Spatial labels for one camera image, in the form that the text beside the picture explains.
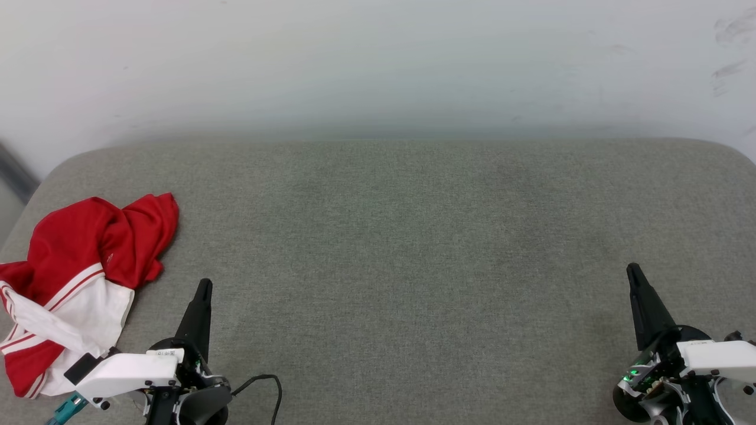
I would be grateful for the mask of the grey fabric sofa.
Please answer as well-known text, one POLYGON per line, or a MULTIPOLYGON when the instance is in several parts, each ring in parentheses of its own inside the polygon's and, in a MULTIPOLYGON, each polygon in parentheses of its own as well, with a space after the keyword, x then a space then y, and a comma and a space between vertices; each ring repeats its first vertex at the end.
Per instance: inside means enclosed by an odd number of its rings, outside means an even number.
POLYGON ((631 425, 626 266, 674 319, 756 341, 756 164, 716 143, 158 142, 53 170, 51 211, 171 192, 178 230, 118 347, 214 284, 210 368, 276 374, 276 425, 631 425))

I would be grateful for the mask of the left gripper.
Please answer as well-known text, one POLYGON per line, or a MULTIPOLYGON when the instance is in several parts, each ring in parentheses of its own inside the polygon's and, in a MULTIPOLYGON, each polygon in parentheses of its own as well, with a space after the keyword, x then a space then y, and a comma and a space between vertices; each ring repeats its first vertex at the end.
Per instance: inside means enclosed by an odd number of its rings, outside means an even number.
POLYGON ((211 294, 203 278, 175 337, 143 354, 111 349, 74 390, 105 410, 106 401, 128 395, 141 406, 145 425, 226 425, 232 391, 229 380, 211 372, 211 294))

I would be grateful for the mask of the red and white jersey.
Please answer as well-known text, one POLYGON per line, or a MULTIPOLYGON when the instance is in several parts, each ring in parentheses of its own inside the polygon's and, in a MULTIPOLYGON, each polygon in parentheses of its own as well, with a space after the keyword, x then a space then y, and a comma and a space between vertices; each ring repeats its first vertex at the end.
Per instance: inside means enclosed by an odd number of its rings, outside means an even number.
POLYGON ((65 371, 117 344, 135 291, 163 270, 178 220, 170 193, 122 209, 90 197, 46 215, 24 261, 0 264, 0 307, 14 323, 0 354, 17 397, 72 392, 65 371))

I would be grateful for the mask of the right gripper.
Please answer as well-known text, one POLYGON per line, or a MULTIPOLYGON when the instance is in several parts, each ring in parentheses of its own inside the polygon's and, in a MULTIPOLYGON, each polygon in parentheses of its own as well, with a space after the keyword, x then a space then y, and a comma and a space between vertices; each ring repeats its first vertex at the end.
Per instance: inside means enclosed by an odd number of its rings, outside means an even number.
POLYGON ((647 425, 756 425, 732 414, 722 385, 756 394, 756 342, 739 332, 716 342, 673 320, 640 265, 626 268, 640 351, 612 392, 618 413, 647 425))

